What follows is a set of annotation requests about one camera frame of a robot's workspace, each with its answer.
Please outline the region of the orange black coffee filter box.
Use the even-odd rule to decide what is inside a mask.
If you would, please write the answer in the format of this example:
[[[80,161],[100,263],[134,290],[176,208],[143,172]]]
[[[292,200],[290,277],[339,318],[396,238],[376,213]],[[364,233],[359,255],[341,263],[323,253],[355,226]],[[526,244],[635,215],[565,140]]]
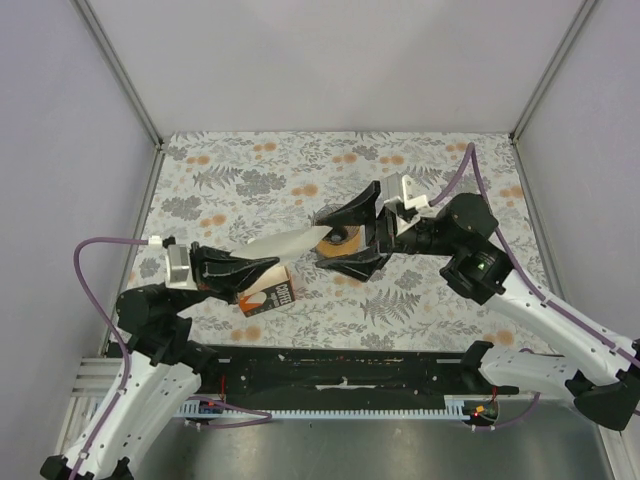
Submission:
[[[284,265],[267,270],[240,296],[238,305],[245,317],[259,315],[295,301],[292,278]]]

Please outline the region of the cream paper coffee filter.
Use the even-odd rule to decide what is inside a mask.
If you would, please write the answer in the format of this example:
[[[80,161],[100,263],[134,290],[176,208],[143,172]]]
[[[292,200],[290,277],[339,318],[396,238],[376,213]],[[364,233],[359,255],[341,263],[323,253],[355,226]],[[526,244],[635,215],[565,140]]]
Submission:
[[[270,235],[242,246],[232,252],[235,257],[260,259],[277,257],[281,263],[293,261],[313,250],[332,230],[328,226],[311,226]]]

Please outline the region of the clear ribbed glass dripper cone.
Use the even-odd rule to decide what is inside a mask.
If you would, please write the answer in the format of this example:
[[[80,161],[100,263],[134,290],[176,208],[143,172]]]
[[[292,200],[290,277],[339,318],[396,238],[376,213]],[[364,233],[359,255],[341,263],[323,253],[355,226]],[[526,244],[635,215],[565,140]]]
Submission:
[[[332,258],[356,253],[362,243],[359,225],[335,226],[316,245],[315,251],[321,258]]]

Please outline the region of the clear glass coffee server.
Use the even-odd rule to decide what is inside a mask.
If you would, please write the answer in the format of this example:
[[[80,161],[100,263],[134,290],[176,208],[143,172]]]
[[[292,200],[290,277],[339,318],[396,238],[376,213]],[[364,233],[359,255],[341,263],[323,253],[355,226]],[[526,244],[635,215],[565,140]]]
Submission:
[[[325,205],[323,208],[314,212],[311,216],[311,225],[312,226],[323,226],[323,219],[328,216],[332,212],[332,209],[329,205]]]

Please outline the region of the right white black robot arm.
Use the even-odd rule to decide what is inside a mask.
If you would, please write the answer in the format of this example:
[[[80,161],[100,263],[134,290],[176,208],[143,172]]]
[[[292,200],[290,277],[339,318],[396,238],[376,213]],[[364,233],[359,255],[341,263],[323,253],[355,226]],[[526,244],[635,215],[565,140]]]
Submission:
[[[364,249],[320,260],[318,267],[366,282],[394,254],[447,258],[439,273],[451,290],[522,324],[556,352],[511,353],[476,341],[457,371],[465,391],[491,385],[552,395],[602,427],[624,430],[639,406],[639,343],[533,282],[506,248],[491,242],[498,221],[482,195],[458,194],[434,217],[422,215],[426,205],[425,197],[410,197],[405,179],[390,190],[372,182],[316,222],[363,228]]]

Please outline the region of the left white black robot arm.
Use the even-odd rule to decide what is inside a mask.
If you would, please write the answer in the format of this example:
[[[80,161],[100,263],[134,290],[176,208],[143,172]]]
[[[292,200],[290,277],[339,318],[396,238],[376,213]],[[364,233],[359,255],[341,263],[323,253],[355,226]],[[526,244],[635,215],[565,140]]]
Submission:
[[[209,298],[230,305],[277,257],[241,258],[198,243],[151,236],[142,245],[163,249],[166,279],[122,292],[118,321],[108,325],[123,363],[96,414],[65,453],[48,457],[45,479],[132,479],[158,435],[197,391],[219,384],[218,354],[189,338],[181,312]]]

